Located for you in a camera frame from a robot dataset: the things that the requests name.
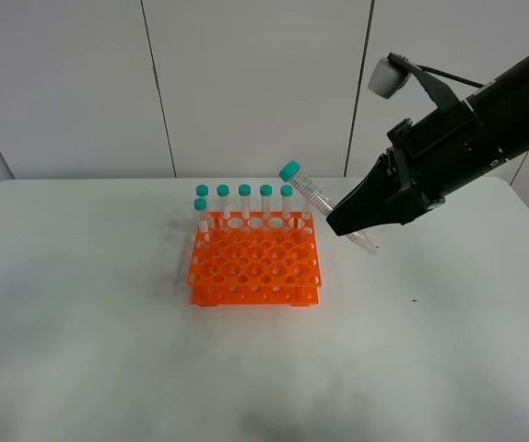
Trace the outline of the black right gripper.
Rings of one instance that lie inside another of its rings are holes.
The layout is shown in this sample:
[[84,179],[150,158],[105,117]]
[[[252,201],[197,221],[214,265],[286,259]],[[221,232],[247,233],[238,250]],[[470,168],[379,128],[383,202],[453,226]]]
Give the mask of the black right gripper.
[[326,217],[345,236],[370,227],[405,225],[445,197],[506,161],[469,104],[435,110],[417,123],[398,123],[392,146]]

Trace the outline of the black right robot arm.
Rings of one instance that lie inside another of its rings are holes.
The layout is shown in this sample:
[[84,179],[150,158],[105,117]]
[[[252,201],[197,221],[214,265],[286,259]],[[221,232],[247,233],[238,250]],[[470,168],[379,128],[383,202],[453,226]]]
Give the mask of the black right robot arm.
[[390,147],[326,218],[338,236],[408,224],[529,151],[529,56],[466,99],[458,99],[443,76],[395,53],[377,63],[369,90],[389,99],[415,77],[436,108],[387,134]]

